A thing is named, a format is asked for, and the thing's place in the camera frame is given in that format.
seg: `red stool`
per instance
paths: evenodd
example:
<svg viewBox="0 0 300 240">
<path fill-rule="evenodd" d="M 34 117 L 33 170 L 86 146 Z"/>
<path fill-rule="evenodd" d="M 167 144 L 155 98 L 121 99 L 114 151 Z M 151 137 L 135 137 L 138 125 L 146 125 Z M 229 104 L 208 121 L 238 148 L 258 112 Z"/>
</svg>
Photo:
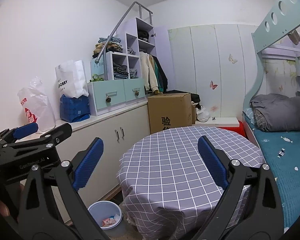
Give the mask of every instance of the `red stool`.
<svg viewBox="0 0 300 240">
<path fill-rule="evenodd" d="M 244 131 L 244 128 L 243 128 L 243 123 L 240 121 L 239 121 L 239 127 L 219 127 L 219 128 L 236 132 L 245 138 L 247 137 L 246 132 Z"/>
</svg>

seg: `round table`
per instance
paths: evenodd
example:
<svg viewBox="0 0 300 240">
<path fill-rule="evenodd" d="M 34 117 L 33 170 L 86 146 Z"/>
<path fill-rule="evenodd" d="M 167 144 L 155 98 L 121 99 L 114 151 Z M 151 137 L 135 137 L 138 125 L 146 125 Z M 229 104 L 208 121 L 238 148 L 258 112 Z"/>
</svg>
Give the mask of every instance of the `round table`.
<svg viewBox="0 0 300 240">
<path fill-rule="evenodd" d="M 218 203 L 223 190 L 198 153 L 202 135 L 245 166 L 265 163 L 261 150 L 246 138 L 216 127 L 172 128 L 143 138 L 123 155 L 117 178 L 123 208 L 144 239 L 179 239 L 200 227 Z M 230 225 L 239 218 L 247 189 L 242 191 Z"/>
</svg>

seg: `blue gripper pad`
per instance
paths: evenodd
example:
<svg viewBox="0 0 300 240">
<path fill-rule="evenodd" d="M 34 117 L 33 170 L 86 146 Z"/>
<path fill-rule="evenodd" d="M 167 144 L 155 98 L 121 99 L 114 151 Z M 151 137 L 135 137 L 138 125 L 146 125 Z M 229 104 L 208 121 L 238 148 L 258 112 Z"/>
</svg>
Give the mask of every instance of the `blue gripper pad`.
<svg viewBox="0 0 300 240">
<path fill-rule="evenodd" d="M 203 137 L 198 140 L 198 151 L 215 184 L 225 190 L 229 184 L 226 168 Z"/>
<path fill-rule="evenodd" d="M 89 148 L 87 154 L 74 171 L 74 182 L 72 186 L 76 191 L 86 186 L 94 168 L 97 166 L 103 154 L 103 141 L 98 138 Z"/>
<path fill-rule="evenodd" d="M 20 140 L 28 135 L 31 135 L 38 131 L 38 124 L 33 122 L 24 126 L 17 128 L 14 133 L 13 137 L 17 140 Z"/>
</svg>

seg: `white bag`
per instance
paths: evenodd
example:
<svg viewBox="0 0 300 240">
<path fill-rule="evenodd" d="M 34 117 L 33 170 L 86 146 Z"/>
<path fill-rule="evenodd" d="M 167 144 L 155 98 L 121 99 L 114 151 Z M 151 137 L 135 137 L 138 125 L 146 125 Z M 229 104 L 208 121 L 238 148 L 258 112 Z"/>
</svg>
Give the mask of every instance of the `white bag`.
<svg viewBox="0 0 300 240">
<path fill-rule="evenodd" d="M 45 93 L 42 81 L 35 77 L 28 87 L 18 92 L 21 105 L 26 111 L 29 123 L 38 124 L 38 133 L 45 133 L 56 126 L 56 119 Z"/>
<path fill-rule="evenodd" d="M 60 64 L 56 67 L 56 76 L 60 97 L 65 95 L 69 98 L 79 98 L 89 95 L 82 60 L 69 60 Z"/>
<path fill-rule="evenodd" d="M 201 107 L 201 110 L 197 109 L 197 119 L 200 122 L 207 122 L 210 118 L 210 113 L 206 110 L 204 106 Z"/>
</svg>

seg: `bunk bed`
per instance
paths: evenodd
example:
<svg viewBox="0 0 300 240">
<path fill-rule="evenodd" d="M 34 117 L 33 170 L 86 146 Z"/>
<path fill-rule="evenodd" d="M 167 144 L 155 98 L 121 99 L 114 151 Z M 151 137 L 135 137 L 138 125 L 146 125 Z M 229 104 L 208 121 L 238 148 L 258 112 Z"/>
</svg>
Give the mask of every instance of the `bunk bed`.
<svg viewBox="0 0 300 240">
<path fill-rule="evenodd" d="M 294 45 L 287 37 L 298 27 L 300 0 L 276 0 L 261 25 L 252 33 L 258 73 L 253 88 L 244 99 L 243 109 L 250 107 L 251 98 L 261 87 L 264 58 L 295 61 L 297 96 L 300 96 L 300 43 Z M 271 167 L 282 201 L 284 226 L 289 228 L 300 215 L 300 131 L 263 132 L 245 113 L 243 124 L 249 140 L 261 149 Z"/>
</svg>

